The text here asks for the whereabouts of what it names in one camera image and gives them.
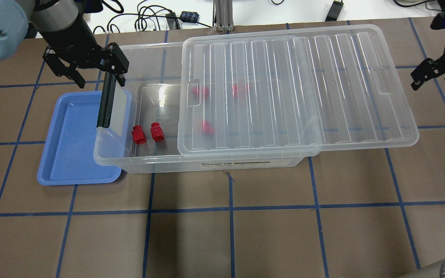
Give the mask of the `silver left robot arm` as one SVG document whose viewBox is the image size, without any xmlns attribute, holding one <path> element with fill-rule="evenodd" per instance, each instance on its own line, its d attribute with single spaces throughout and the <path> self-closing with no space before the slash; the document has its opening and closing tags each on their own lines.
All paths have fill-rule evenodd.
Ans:
<svg viewBox="0 0 445 278">
<path fill-rule="evenodd" d="M 129 61 L 117 43 L 100 46 L 86 23 L 85 14 L 110 8 L 103 0 L 0 0 L 0 60 L 10 58 L 32 25 L 48 43 L 43 60 L 57 77 L 80 88 L 85 80 L 79 69 L 98 69 L 125 86 Z"/>
</svg>

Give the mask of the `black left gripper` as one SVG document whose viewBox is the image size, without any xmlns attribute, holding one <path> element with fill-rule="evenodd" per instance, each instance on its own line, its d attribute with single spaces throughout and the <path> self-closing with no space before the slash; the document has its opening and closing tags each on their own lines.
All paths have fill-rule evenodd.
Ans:
<svg viewBox="0 0 445 278">
<path fill-rule="evenodd" d="M 129 60 L 117 43 L 103 48 L 97 44 L 83 16 L 76 16 L 73 23 L 60 31 L 43 32 L 42 36 L 54 51 L 44 53 L 43 58 L 55 76 L 65 76 L 83 89 L 85 80 L 77 68 L 96 68 L 114 76 L 121 87 L 125 86 Z"/>
</svg>

